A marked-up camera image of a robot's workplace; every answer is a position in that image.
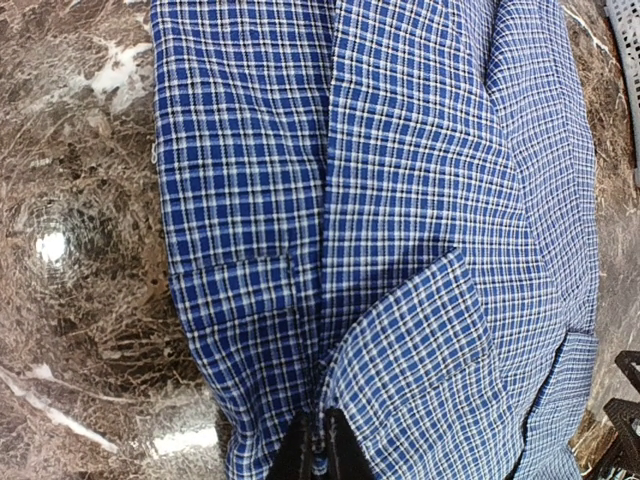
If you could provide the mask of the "blue checkered long sleeve shirt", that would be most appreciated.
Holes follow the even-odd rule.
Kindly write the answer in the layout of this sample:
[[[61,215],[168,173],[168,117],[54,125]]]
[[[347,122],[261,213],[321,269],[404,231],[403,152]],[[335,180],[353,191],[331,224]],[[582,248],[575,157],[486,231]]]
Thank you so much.
[[[375,479],[576,479],[595,156],[556,1],[155,1],[170,289],[267,479],[341,409]]]

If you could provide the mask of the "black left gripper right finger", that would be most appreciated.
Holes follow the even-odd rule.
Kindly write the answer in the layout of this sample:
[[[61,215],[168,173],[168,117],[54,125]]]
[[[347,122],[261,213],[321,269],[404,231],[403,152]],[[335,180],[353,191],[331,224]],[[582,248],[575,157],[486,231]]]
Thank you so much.
[[[330,479],[375,479],[356,436],[341,409],[330,408],[325,411],[325,440]]]

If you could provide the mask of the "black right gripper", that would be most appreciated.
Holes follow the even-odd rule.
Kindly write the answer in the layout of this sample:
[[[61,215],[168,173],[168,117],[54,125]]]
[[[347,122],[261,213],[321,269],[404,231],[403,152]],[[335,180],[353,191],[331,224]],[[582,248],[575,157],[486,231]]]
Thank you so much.
[[[639,391],[639,352],[622,351],[615,364],[629,383]],[[639,402],[612,398],[604,406],[604,411],[614,426],[617,437],[597,464],[597,473],[619,468],[632,474],[639,474]]]

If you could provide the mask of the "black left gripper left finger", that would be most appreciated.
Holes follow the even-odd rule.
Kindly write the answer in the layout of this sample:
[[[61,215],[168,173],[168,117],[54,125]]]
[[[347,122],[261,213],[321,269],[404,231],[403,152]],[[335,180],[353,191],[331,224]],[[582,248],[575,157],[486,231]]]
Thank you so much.
[[[310,480],[312,461],[310,416],[307,412],[300,412],[284,436],[267,480]]]

